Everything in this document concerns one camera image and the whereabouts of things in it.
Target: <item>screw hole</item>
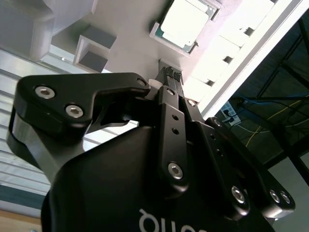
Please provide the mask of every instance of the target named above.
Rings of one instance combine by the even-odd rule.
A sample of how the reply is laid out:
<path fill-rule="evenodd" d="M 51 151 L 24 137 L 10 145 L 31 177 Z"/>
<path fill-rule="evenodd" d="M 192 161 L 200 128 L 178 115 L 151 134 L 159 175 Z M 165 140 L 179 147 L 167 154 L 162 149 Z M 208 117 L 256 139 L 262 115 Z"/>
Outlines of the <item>screw hole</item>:
<path fill-rule="evenodd" d="M 172 128 L 174 134 L 179 134 L 179 131 L 176 128 Z"/>
<path fill-rule="evenodd" d="M 179 120 L 179 118 L 176 115 L 172 115 L 173 119 L 175 119 L 176 121 Z"/>

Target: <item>cable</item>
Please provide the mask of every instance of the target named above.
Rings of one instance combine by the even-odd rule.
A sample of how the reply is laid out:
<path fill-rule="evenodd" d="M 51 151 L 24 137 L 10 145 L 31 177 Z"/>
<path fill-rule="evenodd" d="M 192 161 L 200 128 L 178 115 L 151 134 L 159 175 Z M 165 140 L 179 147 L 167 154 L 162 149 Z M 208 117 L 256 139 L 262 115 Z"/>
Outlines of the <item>cable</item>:
<path fill-rule="evenodd" d="M 289 107 L 291 107 L 291 106 L 293 106 L 293 105 L 295 105 L 295 104 L 297 104 L 297 103 L 299 103 L 299 102 L 301 102 L 301 100 L 296 101 L 296 102 L 290 104 L 288 107 L 285 107 L 283 110 L 278 111 L 277 113 L 275 113 L 275 114 L 273 114 L 272 116 L 270 116 L 267 120 L 270 120 L 270 119 L 273 118 L 274 116 L 276 116 L 276 115 L 282 113 L 283 111 L 289 109 Z M 254 132 L 254 134 L 250 137 L 250 139 L 248 140 L 248 142 L 247 142 L 247 144 L 246 144 L 246 147 L 249 145 L 250 141 L 251 141 L 252 138 L 256 135 L 256 133 L 259 131 L 260 128 L 261 128 L 261 126 L 259 126 L 259 127 L 256 129 L 256 131 Z"/>
<path fill-rule="evenodd" d="M 229 130 L 231 130 L 234 126 L 237 126 L 238 124 L 240 124 L 240 123 L 242 123 L 242 122 L 244 122 L 244 121 L 246 121 L 246 120 L 248 120 L 248 119 L 245 118 L 244 120 L 240 121 L 239 123 L 234 124 L 233 126 L 231 126 L 231 127 L 229 128 Z"/>
<path fill-rule="evenodd" d="M 242 127 L 240 124 L 237 124 L 238 127 L 242 128 L 243 130 L 247 131 L 247 132 L 250 132 L 250 133 L 254 133 L 254 131 L 252 130 L 248 130 L 247 128 L 244 128 Z M 267 132 L 270 132 L 270 130 L 265 130 L 265 131 L 260 131 L 259 133 L 267 133 Z"/>
<path fill-rule="evenodd" d="M 306 120 L 304 120 L 302 122 L 299 122 L 299 123 L 296 123 L 296 124 L 293 124 L 293 125 L 289 125 L 289 126 L 286 126 L 286 127 L 298 126 L 300 124 L 303 124 L 304 122 L 307 122 L 308 120 L 309 120 L 309 118 L 307 118 Z"/>
<path fill-rule="evenodd" d="M 305 117 L 309 117 L 309 115 L 306 115 L 306 114 L 304 114 L 303 112 L 301 112 L 301 111 L 299 111 L 299 110 L 297 110 L 297 109 L 295 109 L 295 108 L 292 108 L 292 107 L 290 107 L 290 106 L 288 106 L 288 105 L 286 105 L 286 104 L 284 104 L 284 103 L 281 103 L 281 102 L 278 102 L 278 101 L 270 101 L 270 102 L 283 105 L 283 106 L 285 106 L 285 107 L 287 107 L 287 108 L 290 108 L 291 110 L 294 110 L 294 111 L 298 112 L 299 114 L 301 114 L 301 115 L 303 115 L 303 116 L 305 116 Z"/>
<path fill-rule="evenodd" d="M 289 96 L 287 96 L 287 98 L 288 97 L 301 97 L 301 96 L 306 96 L 306 95 L 308 95 L 309 93 L 299 93 L 299 94 L 292 94 L 292 95 L 289 95 Z M 251 102 L 251 103 L 253 103 L 253 104 L 258 104 L 258 105 L 269 105 L 269 104 L 271 104 L 271 103 L 279 103 L 279 102 L 277 102 L 277 101 L 254 101 L 254 100 L 250 100 L 250 99 L 248 99 L 248 98 L 246 98 L 246 97 L 244 97 L 244 96 L 241 96 L 241 95 L 239 95 L 241 98 L 243 98 L 243 99 L 245 99 L 245 100 L 247 100 L 247 101 L 249 101 L 249 102 Z"/>

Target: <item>metal frame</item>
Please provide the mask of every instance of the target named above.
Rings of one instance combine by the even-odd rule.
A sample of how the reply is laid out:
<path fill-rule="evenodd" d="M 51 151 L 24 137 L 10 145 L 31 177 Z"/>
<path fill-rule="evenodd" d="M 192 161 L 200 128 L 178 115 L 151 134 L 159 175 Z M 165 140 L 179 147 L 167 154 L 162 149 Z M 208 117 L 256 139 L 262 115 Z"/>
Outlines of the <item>metal frame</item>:
<path fill-rule="evenodd" d="M 278 67 L 274 70 L 274 72 L 270 75 L 268 80 L 265 82 L 263 87 L 261 88 L 260 92 L 257 94 L 255 98 L 242 98 L 242 97 L 234 97 L 232 99 L 234 100 L 253 100 L 253 101 L 295 101 L 295 100 L 301 100 L 301 101 L 308 101 L 309 98 L 306 97 L 274 97 L 274 98 L 263 98 L 262 95 L 265 93 L 267 88 L 270 86 L 274 78 L 279 73 L 280 69 L 285 70 L 288 72 L 293 78 L 295 78 L 299 83 L 301 83 L 304 87 L 309 89 L 309 81 L 306 80 L 304 77 L 302 77 L 300 74 L 298 74 L 293 68 L 289 67 L 285 62 L 287 59 L 293 54 L 293 52 L 298 48 L 300 43 L 304 41 L 306 50 L 309 55 L 309 38 L 306 33 L 306 28 L 303 22 L 303 19 L 300 18 L 298 21 L 298 25 L 300 27 L 301 34 L 296 39 L 296 41 L 293 43 L 291 48 L 288 50 L 288 52 L 285 54 L 283 59 L 281 60 Z M 299 143 L 296 143 L 295 145 L 290 145 L 286 137 L 284 136 L 284 130 L 285 128 L 283 126 L 275 126 L 274 124 L 270 123 L 269 121 L 265 120 L 264 118 L 260 117 L 256 113 L 243 108 L 239 114 L 242 114 L 252 122 L 260 125 L 263 128 L 269 129 L 281 148 L 283 149 L 283 152 L 267 162 L 265 166 L 267 168 L 271 168 L 280 161 L 282 161 L 285 158 L 289 158 L 292 164 L 295 166 L 297 171 L 300 173 L 302 178 L 305 180 L 307 185 L 309 186 L 309 168 L 304 164 L 304 162 L 301 159 L 301 156 L 304 154 L 306 150 L 308 150 L 308 138 L 309 136 L 305 136 L 305 138 L 302 139 L 302 141 L 299 141 Z"/>

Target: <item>black metal structure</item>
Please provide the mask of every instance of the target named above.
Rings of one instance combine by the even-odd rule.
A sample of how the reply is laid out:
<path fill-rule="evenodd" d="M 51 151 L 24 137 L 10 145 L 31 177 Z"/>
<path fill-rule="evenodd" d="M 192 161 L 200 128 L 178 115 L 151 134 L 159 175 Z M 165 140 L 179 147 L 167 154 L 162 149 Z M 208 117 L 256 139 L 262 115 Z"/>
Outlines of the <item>black metal structure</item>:
<path fill-rule="evenodd" d="M 306 136 L 304 140 L 306 141 L 305 150 L 300 150 L 296 148 L 297 145 L 290 145 L 289 141 L 285 137 L 285 127 L 278 124 L 271 123 L 270 121 L 262 118 L 258 114 L 248 110 L 245 108 L 243 102 L 246 100 L 249 101 L 267 101 L 267 102 L 274 102 L 274 101 L 308 101 L 308 97 L 262 97 L 267 88 L 270 86 L 274 78 L 277 76 L 279 72 L 285 71 L 289 73 L 295 80 L 297 80 L 300 84 L 302 84 L 306 89 L 309 89 L 309 80 L 298 74 L 292 67 L 287 64 L 288 58 L 292 55 L 292 53 L 297 49 L 302 41 L 304 41 L 307 53 L 309 55 L 309 38 L 308 33 L 306 32 L 306 27 L 302 18 L 298 21 L 298 26 L 300 28 L 300 35 L 290 47 L 288 52 L 285 54 L 283 59 L 280 61 L 279 66 L 273 71 L 270 75 L 268 80 L 265 82 L 259 93 L 256 97 L 232 97 L 232 99 L 239 101 L 240 106 L 240 114 L 249 119 L 250 121 L 258 124 L 260 127 L 268 129 L 272 132 L 275 139 L 277 140 L 280 147 L 283 149 L 283 152 L 275 157 L 274 159 L 270 160 L 268 163 L 265 164 L 267 168 L 271 168 L 272 166 L 276 165 L 279 161 L 289 158 L 293 165 L 296 167 L 298 172 L 301 174 L 302 178 L 305 182 L 309 185 L 309 169 L 303 163 L 302 159 L 300 158 L 304 155 L 304 152 L 308 150 L 308 137 Z"/>
<path fill-rule="evenodd" d="M 8 145 L 52 186 L 43 232 L 273 232 L 290 194 L 217 118 L 134 73 L 29 76 L 16 88 Z M 139 126 L 87 152 L 90 131 Z"/>

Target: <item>gray block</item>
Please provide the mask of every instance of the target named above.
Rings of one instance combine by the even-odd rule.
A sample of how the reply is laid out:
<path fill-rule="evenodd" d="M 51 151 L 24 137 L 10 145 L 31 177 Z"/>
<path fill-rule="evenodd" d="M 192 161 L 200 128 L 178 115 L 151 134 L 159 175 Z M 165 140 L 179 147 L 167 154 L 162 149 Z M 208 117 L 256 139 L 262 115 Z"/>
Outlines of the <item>gray block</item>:
<path fill-rule="evenodd" d="M 85 56 L 79 61 L 79 64 L 86 66 L 98 73 L 101 73 L 107 63 L 107 59 L 93 52 L 88 51 Z"/>
<path fill-rule="evenodd" d="M 94 26 L 90 26 L 82 35 L 107 49 L 111 49 L 116 40 L 115 36 L 112 36 Z"/>
<path fill-rule="evenodd" d="M 0 0 L 0 47 L 39 60 L 49 51 L 54 20 L 41 0 Z"/>

